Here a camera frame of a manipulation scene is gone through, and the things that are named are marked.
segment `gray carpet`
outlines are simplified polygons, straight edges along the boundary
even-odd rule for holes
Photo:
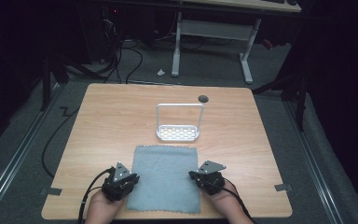
[[[273,80],[286,56],[290,46],[267,50],[255,45],[249,57],[249,64],[254,76],[254,84],[244,83],[241,65],[238,61],[238,46],[233,43],[225,46],[208,44],[197,50],[183,50],[179,77],[171,77],[172,46],[155,46],[153,49],[142,44],[134,49],[143,55],[141,66],[131,75],[131,83],[157,82],[193,86],[223,86],[257,88]],[[138,64],[140,56],[129,49],[122,50],[122,59],[118,67],[121,79]],[[102,65],[94,64],[90,68],[98,69]],[[157,76],[159,69],[166,75]],[[55,104],[44,120],[40,131],[34,138],[21,168],[9,185],[0,202],[0,223],[76,223],[70,221],[49,221],[41,217],[46,196],[39,194],[43,187],[49,187],[52,179],[43,170],[41,155],[49,138],[66,119],[61,107],[67,107],[72,113],[81,104],[87,86],[92,82],[101,82],[86,77],[71,76]],[[108,83],[117,83],[114,73]],[[41,106],[41,85],[35,89],[32,97],[18,110],[10,125],[0,138],[0,175],[5,171],[11,157],[16,152],[22,138],[39,113]],[[293,207],[289,218],[256,218],[258,223],[330,223],[323,202],[310,175],[305,161],[304,151],[296,133],[296,126],[276,92],[256,95],[255,100],[266,128],[276,162],[283,182],[290,184],[293,190],[288,197]],[[305,132],[315,158],[340,209],[344,223],[358,223],[358,198],[351,187],[313,111],[311,100],[307,99],[308,109],[305,113]],[[76,116],[58,130],[47,148],[46,165],[55,173],[60,162],[66,141],[75,122]]]

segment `metal frame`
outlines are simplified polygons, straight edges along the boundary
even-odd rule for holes
[[[261,19],[256,19],[253,26],[245,26],[219,22],[182,20],[182,12],[179,12],[176,24],[175,50],[173,52],[172,60],[172,76],[179,76],[181,35],[198,35],[247,41],[243,53],[240,54],[240,62],[245,82],[247,84],[252,84],[252,74],[247,60],[252,45],[255,42],[255,36],[257,35],[260,22]]]
[[[63,88],[65,85],[56,84],[53,88],[52,93],[52,100],[46,105],[44,110],[41,110],[37,115],[34,123],[31,125],[30,129],[28,130],[27,134],[22,139],[19,147],[17,148],[16,153],[10,160],[9,164],[7,165],[5,171],[0,176],[0,202],[4,197],[8,187],[13,181],[14,177],[16,176],[17,172],[20,170],[20,167],[25,160],[28,152],[31,150],[32,143],[34,138],[36,137],[43,121],[45,120],[46,116],[48,115],[51,106],[56,101],[58,96],[62,93]]]
[[[313,152],[310,148],[310,144],[308,143],[307,136],[296,125],[296,112],[293,109],[293,106],[290,102],[282,103],[288,116],[291,117],[290,120],[293,124],[293,127],[296,129],[298,139],[304,152],[305,161],[310,171],[310,176],[312,177],[315,187],[318,190],[319,197],[321,198],[321,202],[324,205],[324,210],[330,219],[330,223],[345,223],[342,219],[339,209],[336,206],[333,194],[331,193],[331,190],[324,179],[321,169],[319,168],[318,162],[313,156]]]

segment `small round object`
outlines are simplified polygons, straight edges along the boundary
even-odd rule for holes
[[[201,96],[199,96],[199,101],[201,103],[207,103],[209,101],[209,98],[206,95],[201,95]]]
[[[286,2],[287,2],[290,6],[295,6],[295,5],[297,5],[297,0],[286,0]]]

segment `robotic hand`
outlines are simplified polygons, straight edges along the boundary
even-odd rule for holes
[[[206,161],[197,171],[190,171],[188,174],[191,179],[196,181],[200,189],[203,189],[209,195],[214,195],[220,192],[225,186],[225,179],[219,172],[224,169],[226,169],[225,165],[213,161]]]
[[[120,201],[130,194],[138,183],[139,176],[132,174],[121,162],[117,163],[116,169],[104,180],[102,192],[110,201]]]

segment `white rack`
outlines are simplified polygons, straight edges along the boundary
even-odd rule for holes
[[[200,116],[197,126],[193,124],[160,124],[159,110],[162,107],[172,106],[187,106],[187,107],[199,107]],[[203,104],[159,104],[156,106],[157,110],[157,137],[161,141],[171,142],[193,142],[197,140],[200,135],[200,124],[202,120],[202,114],[204,110]]]

